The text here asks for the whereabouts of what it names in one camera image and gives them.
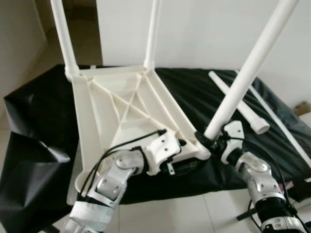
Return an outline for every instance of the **tiled floor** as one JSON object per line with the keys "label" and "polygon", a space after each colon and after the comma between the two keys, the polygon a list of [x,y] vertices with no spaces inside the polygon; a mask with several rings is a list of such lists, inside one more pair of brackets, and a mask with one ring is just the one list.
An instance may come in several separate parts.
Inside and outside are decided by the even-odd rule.
{"label": "tiled floor", "polygon": [[[101,65],[99,33],[94,21],[71,21],[71,38],[78,64]],[[48,34],[49,45],[25,82],[56,64],[63,63],[55,30]],[[0,164],[9,138],[6,116],[0,117]],[[249,220],[238,222],[249,201],[247,190],[207,193],[195,197],[121,205],[115,211],[107,233],[232,233],[258,232]],[[299,210],[310,221],[311,206]],[[60,228],[64,220],[55,223]]]}

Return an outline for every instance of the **white plastic tube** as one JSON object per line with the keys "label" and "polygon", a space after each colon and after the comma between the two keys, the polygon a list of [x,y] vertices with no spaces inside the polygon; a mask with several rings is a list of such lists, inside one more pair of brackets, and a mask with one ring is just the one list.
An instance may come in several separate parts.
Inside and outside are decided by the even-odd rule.
{"label": "white plastic tube", "polygon": [[[214,71],[211,71],[208,75],[224,94],[228,93],[230,88]],[[238,110],[248,121],[255,133],[262,134],[269,130],[269,123],[265,119],[259,117],[243,100],[240,101]]]}
{"label": "white plastic tube", "polygon": [[279,34],[291,16],[298,0],[281,0],[249,54],[240,73],[233,82],[228,94],[223,99],[204,135],[215,139],[223,125],[232,117],[238,104],[254,81],[259,69],[276,42]]}
{"label": "white plastic tube", "polygon": [[73,76],[78,76],[80,71],[73,53],[62,0],[51,0],[51,5],[60,48],[65,62],[65,75],[70,81]]}
{"label": "white plastic tube", "polygon": [[159,24],[160,7],[161,0],[153,0],[147,40],[146,57],[144,61],[144,67],[146,69],[153,69],[155,67],[156,35]]}

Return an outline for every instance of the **black cloth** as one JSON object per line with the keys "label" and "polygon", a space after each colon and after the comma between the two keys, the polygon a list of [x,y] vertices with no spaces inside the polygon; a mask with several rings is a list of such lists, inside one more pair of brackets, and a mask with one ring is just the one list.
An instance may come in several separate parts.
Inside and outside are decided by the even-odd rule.
{"label": "black cloth", "polygon": [[[157,68],[156,72],[195,128],[203,132],[224,97],[208,77],[209,70]],[[228,85],[236,76],[229,70],[215,72]],[[310,128],[259,79],[253,86],[310,156]],[[248,92],[244,101],[271,125],[268,132],[256,135],[236,111],[232,120],[242,122],[245,137],[271,153],[287,181],[311,177],[308,165],[257,99]],[[71,209],[66,196],[79,139],[72,87],[64,75],[64,66],[57,65],[12,92],[5,97],[5,104],[12,132],[0,180],[0,221],[8,233],[35,233]],[[244,148],[268,161],[258,148],[247,143]],[[232,166],[214,157],[183,161],[174,168],[174,176],[161,172],[153,177],[132,177],[122,203],[246,187]]]}

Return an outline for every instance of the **floor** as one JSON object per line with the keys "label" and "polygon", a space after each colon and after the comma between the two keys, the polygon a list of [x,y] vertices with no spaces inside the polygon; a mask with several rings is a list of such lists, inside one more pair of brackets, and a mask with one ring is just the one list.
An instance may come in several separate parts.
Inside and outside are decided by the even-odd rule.
{"label": "floor", "polygon": [[[72,20],[69,30],[78,64],[101,65],[99,33],[96,23]],[[63,63],[55,30],[48,35],[48,46],[25,83],[56,64]],[[9,138],[6,115],[0,117],[0,164],[3,164]],[[114,212],[107,233],[232,233],[259,232],[249,220],[238,222],[250,200],[247,190],[212,192],[204,195],[163,201],[121,205]],[[311,205],[299,209],[305,221],[311,220]],[[64,219],[55,223],[61,228]]]}

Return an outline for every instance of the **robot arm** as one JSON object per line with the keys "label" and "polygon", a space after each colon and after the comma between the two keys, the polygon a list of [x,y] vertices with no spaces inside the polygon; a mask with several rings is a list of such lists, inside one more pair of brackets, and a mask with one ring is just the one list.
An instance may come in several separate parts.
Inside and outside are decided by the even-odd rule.
{"label": "robot arm", "polygon": [[242,150],[242,124],[232,121],[224,127],[217,141],[209,141],[203,134],[197,139],[225,164],[231,164],[247,184],[249,194],[261,221],[263,233],[306,233],[300,220],[288,205],[270,165],[251,152]]}
{"label": "robot arm", "polygon": [[104,170],[86,196],[75,202],[61,233],[103,232],[125,193],[127,180],[143,172],[156,175],[162,163],[173,171],[171,160],[180,152],[178,139],[165,132],[146,148],[119,150],[105,158]]}

